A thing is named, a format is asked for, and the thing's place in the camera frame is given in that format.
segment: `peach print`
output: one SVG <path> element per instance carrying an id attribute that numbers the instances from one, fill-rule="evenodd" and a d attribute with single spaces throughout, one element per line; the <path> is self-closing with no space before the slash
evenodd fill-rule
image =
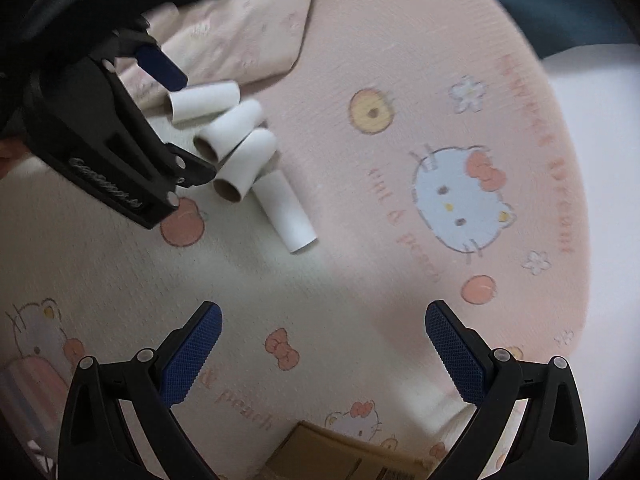
<path id="1" fill-rule="evenodd" d="M 204 234 L 204 220 L 198 205 L 190 198 L 181 198 L 178 211 L 160 224 L 162 238 L 173 247 L 189 247 Z"/>
<path id="2" fill-rule="evenodd" d="M 495 297 L 495 280 L 491 276 L 474 276 L 462 286 L 460 296 L 467 303 L 482 305 Z"/>
<path id="3" fill-rule="evenodd" d="M 75 368 L 80 362 L 80 359 L 86 355 L 82 341 L 75 337 L 66 340 L 65 345 L 62 347 L 62 351 L 73 368 Z"/>

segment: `blue gripper pad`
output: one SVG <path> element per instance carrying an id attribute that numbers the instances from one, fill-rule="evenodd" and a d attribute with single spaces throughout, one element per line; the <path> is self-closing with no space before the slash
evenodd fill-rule
<path id="1" fill-rule="evenodd" d="M 211 303 L 162 372 L 160 396 L 170 408 L 183 402 L 222 333 L 222 311 Z"/>
<path id="2" fill-rule="evenodd" d="M 143 45 L 135 53 L 138 66 L 169 92 L 182 90 L 189 79 L 159 46 Z"/>
<path id="3" fill-rule="evenodd" d="M 443 313 L 439 303 L 441 302 L 434 302 L 427 307 L 424 316 L 427 335 L 462 400 L 480 406 L 486 395 L 484 368 L 476 360 L 461 334 Z M 455 319 L 462 330 L 467 330 L 457 318 Z"/>

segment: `cardboard tube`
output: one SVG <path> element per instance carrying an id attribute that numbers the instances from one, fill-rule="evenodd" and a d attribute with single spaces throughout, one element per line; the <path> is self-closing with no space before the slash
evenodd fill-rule
<path id="1" fill-rule="evenodd" d="M 193 143 L 203 155 L 219 162 L 263 121 L 262 105 L 255 99 L 247 99 L 205 126 Z"/>
<path id="2" fill-rule="evenodd" d="M 213 180 L 218 194 L 229 202 L 240 202 L 262 167 L 276 152 L 276 137 L 264 128 L 256 128 L 233 152 Z"/>
<path id="3" fill-rule="evenodd" d="M 176 124 L 233 108 L 240 102 L 240 87 L 235 81 L 194 86 L 171 92 L 169 101 Z"/>
<path id="4" fill-rule="evenodd" d="M 302 204 L 280 170 L 259 178 L 253 190 L 290 253 L 318 238 Z"/>

